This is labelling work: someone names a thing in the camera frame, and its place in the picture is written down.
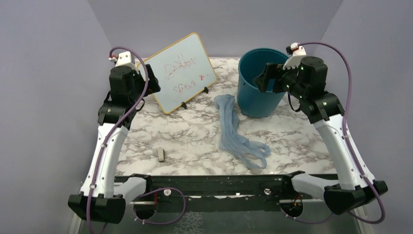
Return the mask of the blue plastic trash bag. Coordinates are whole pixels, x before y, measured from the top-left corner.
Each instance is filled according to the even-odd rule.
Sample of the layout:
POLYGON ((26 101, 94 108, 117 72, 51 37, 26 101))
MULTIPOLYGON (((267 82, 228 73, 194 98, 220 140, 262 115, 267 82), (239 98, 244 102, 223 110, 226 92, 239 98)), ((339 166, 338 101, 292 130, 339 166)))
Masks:
POLYGON ((251 141, 238 134, 239 118, 234 105, 233 95, 218 95, 214 98, 214 106, 220 115, 219 149, 236 157, 247 168, 265 169, 266 158, 271 155, 271 149, 265 143, 251 141))

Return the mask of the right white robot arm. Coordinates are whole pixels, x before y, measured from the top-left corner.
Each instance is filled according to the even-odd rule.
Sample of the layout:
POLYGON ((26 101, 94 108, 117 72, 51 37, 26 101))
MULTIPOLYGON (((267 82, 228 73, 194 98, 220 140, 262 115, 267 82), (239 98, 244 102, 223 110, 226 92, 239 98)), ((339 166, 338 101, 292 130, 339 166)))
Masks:
POLYGON ((345 111, 339 98, 325 90, 327 65, 318 57, 306 56, 295 68, 267 63, 254 79, 259 91, 274 80, 273 92, 287 92, 297 98, 300 110, 324 141, 338 179, 327 180, 299 171, 284 178, 281 192, 286 198, 299 193, 321 199, 334 214, 340 215, 366 205, 388 191, 385 181, 375 179, 350 138, 345 111))

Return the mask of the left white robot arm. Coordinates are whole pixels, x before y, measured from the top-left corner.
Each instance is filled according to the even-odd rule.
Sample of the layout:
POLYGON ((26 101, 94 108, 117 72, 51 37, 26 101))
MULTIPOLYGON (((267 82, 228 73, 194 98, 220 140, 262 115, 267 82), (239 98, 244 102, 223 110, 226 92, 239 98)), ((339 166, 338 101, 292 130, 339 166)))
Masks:
POLYGON ((110 90, 98 110, 98 137, 93 160, 79 194, 70 195, 68 206, 83 220, 118 224, 126 205, 139 197, 151 198, 153 187, 147 176, 131 175, 115 187, 114 177, 120 151, 139 111, 135 104, 160 91, 158 80, 149 64, 139 70, 127 65, 116 66, 109 75, 110 90))

